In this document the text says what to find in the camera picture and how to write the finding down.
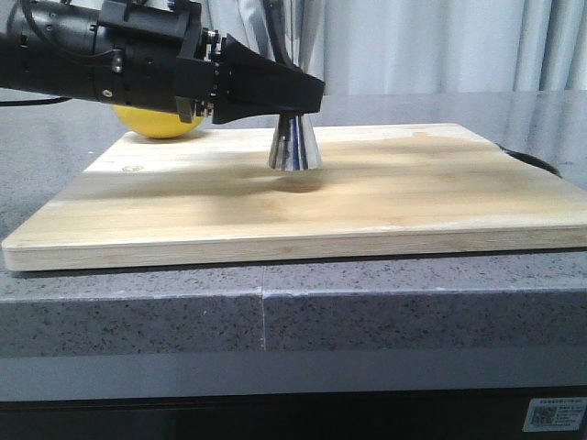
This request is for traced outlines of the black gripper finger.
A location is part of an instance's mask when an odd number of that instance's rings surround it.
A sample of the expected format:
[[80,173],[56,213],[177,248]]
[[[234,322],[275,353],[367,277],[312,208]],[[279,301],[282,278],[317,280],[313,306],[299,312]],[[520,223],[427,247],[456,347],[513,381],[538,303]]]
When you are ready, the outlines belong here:
[[296,66],[268,60],[231,35],[222,39],[213,122],[320,110],[325,83]]

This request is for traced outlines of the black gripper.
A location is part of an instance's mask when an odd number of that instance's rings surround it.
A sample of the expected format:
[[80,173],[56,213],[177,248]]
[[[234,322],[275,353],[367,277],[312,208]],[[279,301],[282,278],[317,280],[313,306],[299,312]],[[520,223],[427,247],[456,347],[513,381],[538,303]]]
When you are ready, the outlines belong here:
[[195,1],[168,10],[140,1],[100,8],[66,1],[1,4],[1,85],[37,94],[176,114],[188,123],[214,109],[219,41]]

